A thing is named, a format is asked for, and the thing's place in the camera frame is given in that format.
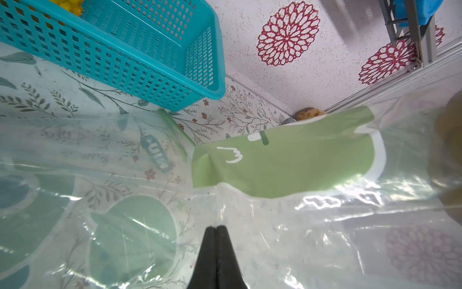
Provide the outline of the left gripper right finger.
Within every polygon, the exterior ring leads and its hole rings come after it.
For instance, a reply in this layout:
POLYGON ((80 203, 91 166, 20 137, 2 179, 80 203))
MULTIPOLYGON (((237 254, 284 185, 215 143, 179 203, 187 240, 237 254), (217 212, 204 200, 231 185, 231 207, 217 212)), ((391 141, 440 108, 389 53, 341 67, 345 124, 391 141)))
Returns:
POLYGON ((223 225, 217 227, 216 245, 217 288, 248 289, 239 269, 229 232, 223 225))

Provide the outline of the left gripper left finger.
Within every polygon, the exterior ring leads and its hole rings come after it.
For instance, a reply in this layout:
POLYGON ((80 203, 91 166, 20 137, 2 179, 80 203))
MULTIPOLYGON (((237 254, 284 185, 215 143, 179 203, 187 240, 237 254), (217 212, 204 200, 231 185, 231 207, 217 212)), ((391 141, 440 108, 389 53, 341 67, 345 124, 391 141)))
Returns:
POLYGON ((217 229, 207 227, 187 289, 217 288, 217 229))

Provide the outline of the zip-top bag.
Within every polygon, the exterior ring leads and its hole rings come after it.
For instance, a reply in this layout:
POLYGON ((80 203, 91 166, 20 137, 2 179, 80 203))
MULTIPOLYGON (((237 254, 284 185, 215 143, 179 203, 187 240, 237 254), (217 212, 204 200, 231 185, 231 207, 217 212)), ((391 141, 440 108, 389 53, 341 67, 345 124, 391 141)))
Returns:
POLYGON ((197 229, 227 228, 248 289, 459 289, 462 224, 431 185, 457 73, 194 148, 197 229))
POLYGON ((1 119, 1 287, 184 289, 202 235, 170 113, 1 119))

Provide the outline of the yellow pineapple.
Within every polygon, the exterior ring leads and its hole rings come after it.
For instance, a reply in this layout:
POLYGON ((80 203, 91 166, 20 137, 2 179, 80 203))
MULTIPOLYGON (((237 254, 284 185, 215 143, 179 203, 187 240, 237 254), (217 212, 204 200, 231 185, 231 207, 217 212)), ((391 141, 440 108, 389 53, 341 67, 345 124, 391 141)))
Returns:
POLYGON ((77 16, 81 16, 84 11, 84 0, 50 0, 50 2, 77 16))

